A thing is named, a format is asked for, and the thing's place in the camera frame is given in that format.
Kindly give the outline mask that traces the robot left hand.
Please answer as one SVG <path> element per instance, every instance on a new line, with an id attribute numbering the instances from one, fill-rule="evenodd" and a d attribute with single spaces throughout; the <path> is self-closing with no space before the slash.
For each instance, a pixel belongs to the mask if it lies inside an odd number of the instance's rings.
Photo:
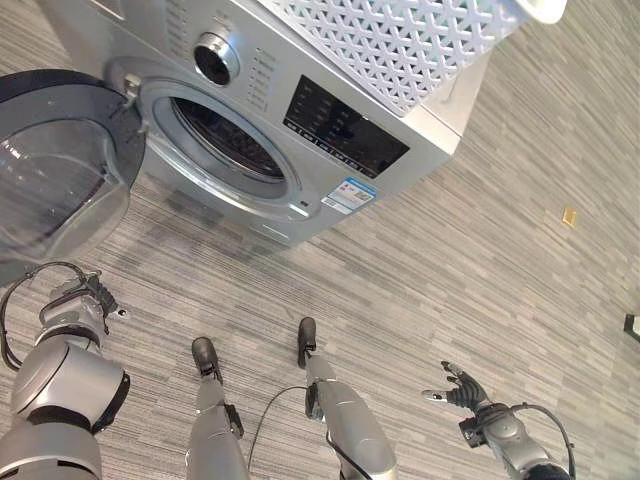
<path id="1" fill-rule="evenodd" d="M 86 286 L 101 306 L 103 317 L 115 315 L 120 319 L 129 319 L 130 312 L 119 304 L 110 290 L 100 281 L 100 274 L 94 272 L 86 278 Z"/>

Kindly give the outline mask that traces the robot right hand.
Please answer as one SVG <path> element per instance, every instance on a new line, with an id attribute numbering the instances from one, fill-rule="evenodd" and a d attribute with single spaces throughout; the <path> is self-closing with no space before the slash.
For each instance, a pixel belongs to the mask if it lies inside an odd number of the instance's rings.
<path id="1" fill-rule="evenodd" d="M 466 408 L 473 413 L 477 413 L 481 408 L 490 404 L 489 396 L 484 388 L 464 369 L 445 360 L 442 360 L 440 365 L 448 373 L 447 380 L 454 387 L 449 390 L 423 390 L 421 392 L 423 399 Z"/>

